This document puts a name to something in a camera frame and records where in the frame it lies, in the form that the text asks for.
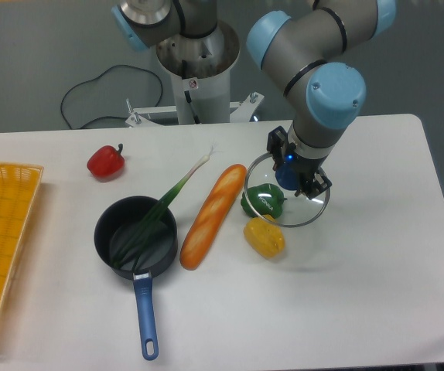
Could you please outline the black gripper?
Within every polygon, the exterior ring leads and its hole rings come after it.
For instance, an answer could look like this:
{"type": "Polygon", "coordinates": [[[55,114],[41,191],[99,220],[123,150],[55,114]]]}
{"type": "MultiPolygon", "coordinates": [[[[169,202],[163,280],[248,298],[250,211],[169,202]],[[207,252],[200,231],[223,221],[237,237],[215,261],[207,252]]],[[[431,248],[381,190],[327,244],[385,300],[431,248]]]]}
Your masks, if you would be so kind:
{"type": "Polygon", "coordinates": [[[310,147],[295,133],[287,134],[283,127],[268,133],[266,148],[274,162],[272,169],[280,167],[280,184],[298,185],[295,196],[315,199],[331,188],[326,173],[318,169],[329,155],[328,148],[310,147]]]}

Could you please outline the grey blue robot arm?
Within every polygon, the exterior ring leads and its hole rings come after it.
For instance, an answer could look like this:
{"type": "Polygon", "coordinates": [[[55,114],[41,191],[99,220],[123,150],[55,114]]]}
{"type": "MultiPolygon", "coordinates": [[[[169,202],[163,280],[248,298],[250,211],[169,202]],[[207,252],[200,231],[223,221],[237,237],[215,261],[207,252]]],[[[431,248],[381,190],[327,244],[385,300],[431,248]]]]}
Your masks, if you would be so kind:
{"type": "MultiPolygon", "coordinates": [[[[112,14],[133,49],[154,48],[170,74],[180,124],[223,123],[230,116],[229,72],[240,45],[214,1],[122,1],[112,14]]],[[[366,96],[361,74],[336,58],[388,29],[393,1],[315,1],[293,19],[263,15],[246,47],[295,110],[289,129],[268,136],[278,184],[313,199],[331,187],[322,165],[366,96]]]]}

